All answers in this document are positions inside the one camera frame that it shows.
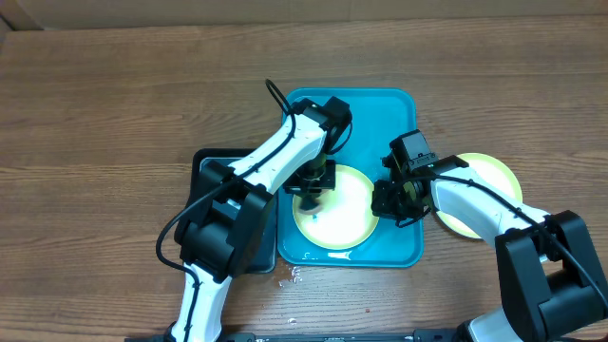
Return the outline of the green and brown sponge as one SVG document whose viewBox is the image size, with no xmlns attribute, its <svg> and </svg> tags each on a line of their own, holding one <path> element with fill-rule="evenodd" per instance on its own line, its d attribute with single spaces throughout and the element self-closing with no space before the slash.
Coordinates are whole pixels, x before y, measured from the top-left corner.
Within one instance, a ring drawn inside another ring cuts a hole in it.
<svg viewBox="0 0 608 342">
<path fill-rule="evenodd" d="M 317 197 L 307 195 L 301 198 L 298 204 L 298 211 L 306 215 L 314 215 L 322 209 L 322 205 Z"/>
</svg>

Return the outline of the yellow-green plate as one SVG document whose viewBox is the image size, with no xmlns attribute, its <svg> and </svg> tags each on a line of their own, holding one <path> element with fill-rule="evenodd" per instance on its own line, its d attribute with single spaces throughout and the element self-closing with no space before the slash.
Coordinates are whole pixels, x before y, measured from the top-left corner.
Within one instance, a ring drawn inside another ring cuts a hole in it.
<svg viewBox="0 0 608 342">
<path fill-rule="evenodd" d="M 463 153 L 459 154 L 458 157 L 467 162 L 468 165 L 490 185 L 496 187 L 514 200 L 523 200 L 523 192 L 517 177 L 502 161 L 482 153 Z M 481 239 L 481 237 L 457 218 L 441 211 L 437 211 L 436 216 L 446 228 L 452 230 L 454 233 L 465 238 Z"/>
<path fill-rule="evenodd" d="M 371 235 L 379 221 L 371 210 L 372 192 L 373 184 L 365 174 L 338 164 L 334 189 L 323 190 L 314 209 L 302 209 L 302 198 L 294 197 L 295 225 L 319 247 L 344 250 L 357 246 Z"/>
</svg>

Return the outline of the yellow-green plate top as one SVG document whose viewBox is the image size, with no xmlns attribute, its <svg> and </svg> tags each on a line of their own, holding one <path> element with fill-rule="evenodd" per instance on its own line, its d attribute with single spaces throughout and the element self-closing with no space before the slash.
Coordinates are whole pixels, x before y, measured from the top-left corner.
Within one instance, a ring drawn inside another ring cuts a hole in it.
<svg viewBox="0 0 608 342">
<path fill-rule="evenodd" d="M 302 198 L 294 197 L 295 225 L 319 247 L 344 250 L 357 246 L 371 235 L 379 221 L 371 210 L 372 192 L 373 184 L 365 174 L 338 164 L 334 189 L 323 190 L 314 209 L 302 209 Z"/>
</svg>

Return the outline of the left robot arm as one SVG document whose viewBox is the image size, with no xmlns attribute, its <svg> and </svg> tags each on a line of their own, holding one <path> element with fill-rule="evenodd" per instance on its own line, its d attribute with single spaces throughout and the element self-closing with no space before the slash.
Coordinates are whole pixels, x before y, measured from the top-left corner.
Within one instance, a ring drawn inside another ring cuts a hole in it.
<svg viewBox="0 0 608 342">
<path fill-rule="evenodd" d="M 219 339 L 230 284 L 257 254 L 279 189 L 313 212 L 318 197 L 335 187 L 335 163 L 328 157 L 352 127 L 349 105 L 335 97 L 323 105 L 309 99 L 279 105 L 287 120 L 277 132 L 228 165 L 206 163 L 191 183 L 186 206 L 165 226 L 175 232 L 181 262 L 160 260 L 185 274 L 180 314 L 166 341 Z"/>
</svg>

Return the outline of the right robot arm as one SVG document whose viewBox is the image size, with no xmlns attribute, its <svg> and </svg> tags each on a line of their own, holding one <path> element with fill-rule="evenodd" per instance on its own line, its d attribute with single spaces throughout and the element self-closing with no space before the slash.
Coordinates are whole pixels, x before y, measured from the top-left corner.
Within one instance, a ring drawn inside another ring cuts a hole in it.
<svg viewBox="0 0 608 342">
<path fill-rule="evenodd" d="M 400 228 L 430 212 L 464 223 L 496 253 L 501 306 L 463 323 L 456 341 L 559 341 L 607 317 L 607 280 L 584 220 L 510 198 L 466 161 L 389 154 L 371 209 Z"/>
</svg>

